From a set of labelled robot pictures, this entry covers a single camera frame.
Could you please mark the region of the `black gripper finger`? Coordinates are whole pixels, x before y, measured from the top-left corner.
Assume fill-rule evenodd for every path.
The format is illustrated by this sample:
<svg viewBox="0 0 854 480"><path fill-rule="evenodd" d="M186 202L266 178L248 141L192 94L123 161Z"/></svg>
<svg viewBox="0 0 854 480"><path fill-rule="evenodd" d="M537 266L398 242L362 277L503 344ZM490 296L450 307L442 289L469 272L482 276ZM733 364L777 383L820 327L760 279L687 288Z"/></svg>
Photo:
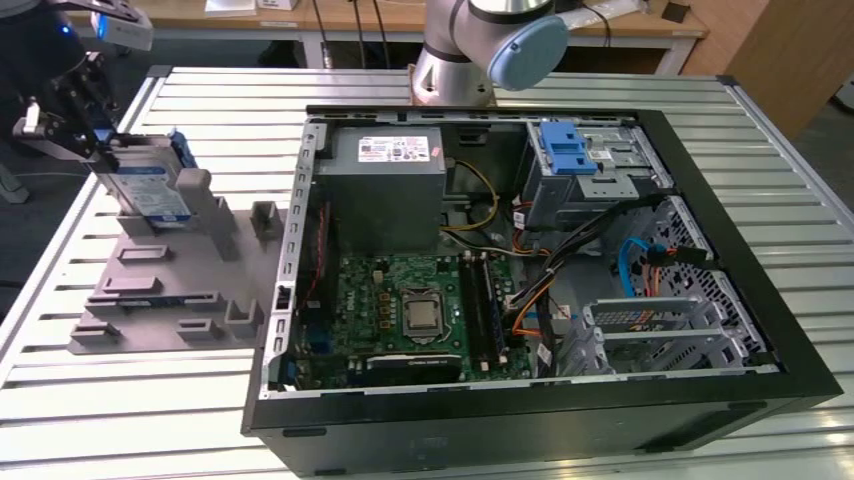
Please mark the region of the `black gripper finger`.
<svg viewBox="0 0 854 480"><path fill-rule="evenodd" d="M90 165L111 165L107 147L116 133L119 105L106 71L106 57L86 52L79 66L56 84L63 118L79 146L76 154Z"/></svg>
<svg viewBox="0 0 854 480"><path fill-rule="evenodd" d="M86 135L62 117L44 110L34 97L26 100L26 111L16 121L12 135L58 160L90 159L91 143Z"/></svg>

